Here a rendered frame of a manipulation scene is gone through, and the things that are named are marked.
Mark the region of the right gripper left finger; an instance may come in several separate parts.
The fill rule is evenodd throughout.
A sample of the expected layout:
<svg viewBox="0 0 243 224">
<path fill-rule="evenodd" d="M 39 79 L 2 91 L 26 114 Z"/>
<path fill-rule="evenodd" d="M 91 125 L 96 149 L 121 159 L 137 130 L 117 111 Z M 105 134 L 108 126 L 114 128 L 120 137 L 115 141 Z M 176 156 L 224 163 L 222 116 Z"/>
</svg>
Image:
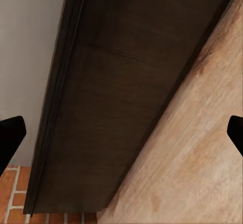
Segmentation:
<svg viewBox="0 0 243 224">
<path fill-rule="evenodd" d="M 0 175 L 15 154 L 26 135 L 22 116 L 0 121 Z"/>
</svg>

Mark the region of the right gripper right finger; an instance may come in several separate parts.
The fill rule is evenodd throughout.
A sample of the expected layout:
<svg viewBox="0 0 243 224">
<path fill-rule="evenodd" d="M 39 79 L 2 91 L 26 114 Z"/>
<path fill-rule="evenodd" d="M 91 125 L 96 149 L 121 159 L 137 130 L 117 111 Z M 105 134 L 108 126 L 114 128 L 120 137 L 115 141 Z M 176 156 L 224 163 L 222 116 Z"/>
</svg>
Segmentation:
<svg viewBox="0 0 243 224">
<path fill-rule="evenodd" d="M 243 118 L 238 116 L 231 116 L 228 127 L 227 134 L 240 151 L 243 156 Z"/>
</svg>

